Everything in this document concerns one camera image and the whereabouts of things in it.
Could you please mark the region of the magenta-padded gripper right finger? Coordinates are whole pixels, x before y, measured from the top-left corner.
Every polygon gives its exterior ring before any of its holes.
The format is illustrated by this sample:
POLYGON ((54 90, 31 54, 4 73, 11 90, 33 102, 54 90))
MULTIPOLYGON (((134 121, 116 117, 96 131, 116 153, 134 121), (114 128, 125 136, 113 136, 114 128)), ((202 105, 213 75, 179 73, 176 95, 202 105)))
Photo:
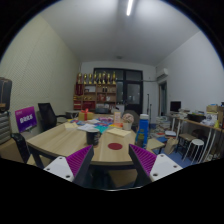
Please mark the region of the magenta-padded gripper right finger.
POLYGON ((182 169, 165 154, 155 155, 132 144, 129 155, 137 171, 136 186, 145 186, 182 169))

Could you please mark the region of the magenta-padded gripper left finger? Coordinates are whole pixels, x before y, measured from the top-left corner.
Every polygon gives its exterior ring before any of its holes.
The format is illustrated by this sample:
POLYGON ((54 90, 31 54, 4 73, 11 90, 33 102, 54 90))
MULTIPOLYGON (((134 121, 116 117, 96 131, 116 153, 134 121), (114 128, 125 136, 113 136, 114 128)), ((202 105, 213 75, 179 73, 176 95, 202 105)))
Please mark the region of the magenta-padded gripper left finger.
POLYGON ((57 157, 45 167, 44 170, 82 186, 93 155, 93 146, 89 145, 74 152, 68 157, 57 157))

